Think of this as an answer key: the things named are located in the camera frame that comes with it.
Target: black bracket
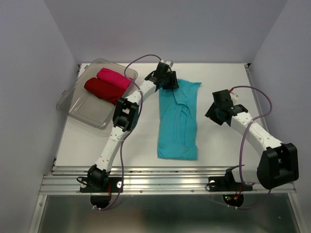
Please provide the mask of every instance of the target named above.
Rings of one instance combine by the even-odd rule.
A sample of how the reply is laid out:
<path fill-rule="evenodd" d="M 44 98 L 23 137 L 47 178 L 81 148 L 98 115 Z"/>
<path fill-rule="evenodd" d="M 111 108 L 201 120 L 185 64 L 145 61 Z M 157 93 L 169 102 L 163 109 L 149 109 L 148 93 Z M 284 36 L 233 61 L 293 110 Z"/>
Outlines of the black bracket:
<path fill-rule="evenodd" d="M 87 177 L 82 177 L 81 181 L 84 183 L 89 184 L 89 179 Z M 122 181 L 122 177 L 109 177 L 109 180 L 105 183 L 104 186 L 92 186 L 92 185 L 86 185 L 86 187 L 82 188 L 80 187 L 80 193 L 108 193 L 109 186 L 111 185 L 111 192 L 112 193 L 118 193 L 118 182 Z"/>
<path fill-rule="evenodd" d="M 236 195 L 223 195 L 223 199 L 226 204 L 231 206 L 240 207 L 244 203 L 244 195 L 239 195 L 238 198 L 234 199 Z"/>
<path fill-rule="evenodd" d="M 234 181 L 232 175 L 232 169 L 234 168 L 236 168 L 236 166 L 228 168 L 225 171 L 224 176 L 209 177 L 209 183 L 206 185 L 207 190 L 210 192 L 232 192 L 237 191 L 238 188 L 242 187 L 242 191 L 252 191 L 252 187 L 245 186 L 242 183 L 237 183 Z"/>
<path fill-rule="evenodd" d="M 90 202 L 92 205 L 96 206 L 97 208 L 106 208 L 111 201 L 111 196 L 90 196 Z"/>
<path fill-rule="evenodd" d="M 179 88 L 176 71 L 172 71 L 170 66 L 163 62 L 159 62 L 156 70 L 151 72 L 145 80 L 152 81 L 156 85 L 155 91 L 160 88 L 163 90 Z"/>
<path fill-rule="evenodd" d="M 229 90 L 214 92 L 213 97 L 214 103 L 205 116 L 219 125 L 226 122 L 231 126 L 231 118 L 233 116 L 242 112 L 248 113 L 248 110 L 243 105 L 233 105 Z"/>
<path fill-rule="evenodd" d="M 137 103 L 132 103 L 125 98 L 118 99 L 116 110 L 113 114 L 113 127 L 119 126 L 122 131 L 132 131 L 138 121 L 138 109 Z"/>
<path fill-rule="evenodd" d="M 267 148 L 260 158 L 257 177 L 266 189 L 298 180 L 297 148 L 292 143 L 282 144 L 273 149 Z"/>

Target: blue t-shirt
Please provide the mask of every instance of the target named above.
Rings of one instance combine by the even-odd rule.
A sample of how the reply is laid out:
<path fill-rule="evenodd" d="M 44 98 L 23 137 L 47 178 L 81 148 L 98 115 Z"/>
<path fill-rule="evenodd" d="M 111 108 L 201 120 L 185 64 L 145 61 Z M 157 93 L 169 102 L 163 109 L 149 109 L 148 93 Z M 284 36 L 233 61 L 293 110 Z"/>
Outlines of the blue t-shirt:
<path fill-rule="evenodd" d="M 196 100 L 201 83 L 178 79 L 179 88 L 159 90 L 158 158 L 196 160 Z"/>

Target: plastic container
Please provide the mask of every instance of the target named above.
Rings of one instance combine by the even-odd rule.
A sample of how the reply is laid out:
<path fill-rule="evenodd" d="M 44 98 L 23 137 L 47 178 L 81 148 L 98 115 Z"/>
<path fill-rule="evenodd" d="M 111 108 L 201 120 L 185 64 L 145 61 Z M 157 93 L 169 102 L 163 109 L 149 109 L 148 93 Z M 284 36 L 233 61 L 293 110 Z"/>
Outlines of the plastic container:
<path fill-rule="evenodd" d="M 84 84 L 87 80 L 96 77 L 102 68 L 124 75 L 124 66 L 101 58 L 96 59 L 85 69 L 75 84 L 63 94 L 63 97 L 56 105 L 58 111 L 101 130 L 106 128 L 111 121 L 115 106 L 85 90 Z M 128 68 L 126 76 L 135 80 L 138 73 Z M 122 97 L 128 96 L 132 86 L 133 84 L 131 83 Z"/>

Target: folded towel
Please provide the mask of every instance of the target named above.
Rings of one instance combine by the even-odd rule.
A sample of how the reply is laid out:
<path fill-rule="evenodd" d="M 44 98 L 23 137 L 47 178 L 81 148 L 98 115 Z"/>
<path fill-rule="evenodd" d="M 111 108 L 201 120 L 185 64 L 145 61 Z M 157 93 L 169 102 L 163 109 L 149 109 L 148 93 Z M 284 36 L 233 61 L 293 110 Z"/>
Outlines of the folded towel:
<path fill-rule="evenodd" d="M 108 101 L 114 105 L 117 104 L 118 99 L 124 94 L 123 89 L 97 78 L 91 78 L 88 80 L 85 83 L 84 88 L 94 94 L 97 98 Z"/>
<path fill-rule="evenodd" d="M 197 91 L 201 83 L 178 79 L 179 89 L 159 92 L 158 158 L 197 159 L 195 137 Z"/>
<path fill-rule="evenodd" d="M 103 80 L 111 85 L 114 85 L 116 87 L 121 88 L 122 90 L 126 91 L 128 86 L 131 84 L 131 81 L 129 81 L 126 77 L 119 74 L 118 72 L 115 72 L 113 70 L 102 68 L 97 73 L 97 78 L 100 80 Z"/>

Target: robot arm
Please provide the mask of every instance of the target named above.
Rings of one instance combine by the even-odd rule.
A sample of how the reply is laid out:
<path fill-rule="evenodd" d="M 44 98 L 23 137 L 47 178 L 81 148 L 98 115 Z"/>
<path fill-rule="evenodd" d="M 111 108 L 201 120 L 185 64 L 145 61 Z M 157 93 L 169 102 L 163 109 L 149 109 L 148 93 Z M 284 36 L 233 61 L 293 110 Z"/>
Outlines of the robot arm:
<path fill-rule="evenodd" d="M 161 60 L 155 71 L 151 72 L 133 94 L 126 98 L 120 98 L 113 115 L 113 128 L 110 138 L 96 161 L 87 172 L 87 184 L 95 188 L 103 189 L 108 182 L 108 176 L 114 158 L 125 137 L 136 127 L 138 112 L 142 100 L 145 101 L 158 89 L 178 88 L 176 72 L 172 71 L 173 62 Z"/>
<path fill-rule="evenodd" d="M 205 116 L 219 125 L 226 122 L 244 135 L 253 118 L 244 106 L 235 105 L 237 96 L 229 90 L 214 92 L 213 96 L 214 103 Z M 257 167 L 242 166 L 246 183 L 260 183 L 266 189 L 272 189 L 298 179 L 297 149 L 292 143 L 282 143 L 255 122 L 250 126 L 246 140 L 260 156 Z M 238 166 L 226 171 L 222 185 L 235 189 L 236 185 L 232 185 L 233 183 L 241 183 Z"/>

